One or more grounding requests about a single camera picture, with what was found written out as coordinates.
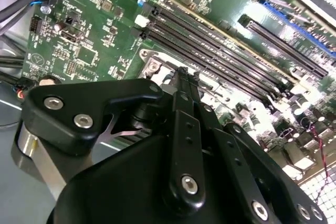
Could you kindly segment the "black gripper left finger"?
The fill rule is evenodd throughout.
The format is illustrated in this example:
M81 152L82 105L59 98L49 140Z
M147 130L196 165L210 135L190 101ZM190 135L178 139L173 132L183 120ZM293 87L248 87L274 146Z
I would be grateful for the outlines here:
M206 201L202 131L186 68L175 71L167 89L149 79L33 88L23 103L17 146L57 202L77 174L156 137L169 149L165 204L200 210Z

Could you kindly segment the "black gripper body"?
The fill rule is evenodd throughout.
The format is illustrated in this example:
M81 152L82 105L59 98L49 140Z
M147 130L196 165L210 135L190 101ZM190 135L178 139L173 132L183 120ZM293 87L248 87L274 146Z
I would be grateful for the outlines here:
M63 189L49 223L245 223L228 177L207 153L205 204L177 215L163 200L168 156L163 139L149 138L84 170Z

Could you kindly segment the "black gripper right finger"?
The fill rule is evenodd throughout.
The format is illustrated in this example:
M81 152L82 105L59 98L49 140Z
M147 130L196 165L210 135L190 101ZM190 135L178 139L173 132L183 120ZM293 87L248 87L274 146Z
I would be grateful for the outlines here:
M323 211L236 123L222 126L199 95L200 78L191 75L191 94L214 156L227 172L229 223L327 223Z

